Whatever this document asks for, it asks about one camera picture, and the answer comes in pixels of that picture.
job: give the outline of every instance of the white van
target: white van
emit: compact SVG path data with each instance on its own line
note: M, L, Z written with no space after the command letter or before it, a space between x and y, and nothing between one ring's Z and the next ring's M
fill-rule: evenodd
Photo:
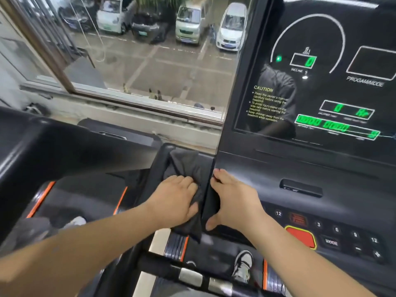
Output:
M136 0L102 0L96 14L98 28L125 34L136 9Z
M228 5L217 33L216 46L219 49L238 51L241 48L246 30L247 11L246 5L242 3Z
M213 0L188 0L182 4L176 18L176 40L199 45L212 20L212 5Z

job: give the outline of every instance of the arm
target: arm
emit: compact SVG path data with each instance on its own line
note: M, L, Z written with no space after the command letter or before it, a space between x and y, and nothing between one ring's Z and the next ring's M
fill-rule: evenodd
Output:
M267 215L257 191L225 170L211 179L220 196L220 210L207 230L223 224L240 231L265 257L293 297L375 297L348 274L306 247Z
M142 205L59 234L0 259L2 296L74 297L117 256L161 228L188 221L197 185L190 177L164 180Z

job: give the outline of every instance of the treadmill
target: treadmill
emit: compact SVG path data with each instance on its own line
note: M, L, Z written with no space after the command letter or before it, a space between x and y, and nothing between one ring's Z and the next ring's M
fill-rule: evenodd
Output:
M307 247L375 295L396 296L395 5L392 0L251 0L217 153L198 155L205 190L199 213L203 229L220 205L209 179L214 168L224 168L257 189L265 211ZM66 127L69 136L77 131L72 129L76 126L57 126ZM100 138L126 150L125 140ZM87 148L78 141L69 144L76 155ZM102 154L112 154L107 146ZM58 167L57 173L40 171L29 190L18 189L27 196L44 181L65 175L138 170L136 160L144 165L137 155L150 153L146 162L151 168L124 209L137 206L162 181L171 152L183 148L136 148L134 156L122 161L112 157L100 166L48 162ZM0 192L21 169L0 173L7 177ZM7 231L23 211L21 203L10 199L8 204L15 210L0 215L11 221ZM155 246L160 235L156 232L106 267L92 296L171 296L190 290L215 296L290 296L237 231L219 226L204 231L200 242L171 232L162 250ZM247 285L230 279L242 248L254 255L253 281ZM143 292L148 275L153 286Z

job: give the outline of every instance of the right hand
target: right hand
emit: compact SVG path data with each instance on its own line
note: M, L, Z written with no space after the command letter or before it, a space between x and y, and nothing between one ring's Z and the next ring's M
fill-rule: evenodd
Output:
M219 194L220 210L209 218L206 230L211 231L221 224L245 235L248 230L257 227L260 217L265 215L257 191L226 170L214 169L213 174L210 184Z

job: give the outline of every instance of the pavement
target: pavement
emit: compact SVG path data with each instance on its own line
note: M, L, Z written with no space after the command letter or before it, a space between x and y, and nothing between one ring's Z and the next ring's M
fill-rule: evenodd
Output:
M238 0L213 0L212 23L217 27L232 1ZM226 108L237 54L219 50L207 35L200 46L193 46L177 43L174 29L156 45L139 42L131 31L99 34L73 32L72 37L78 47L88 50L109 89L146 96L149 89L160 90L164 99L173 102L200 103L221 112Z

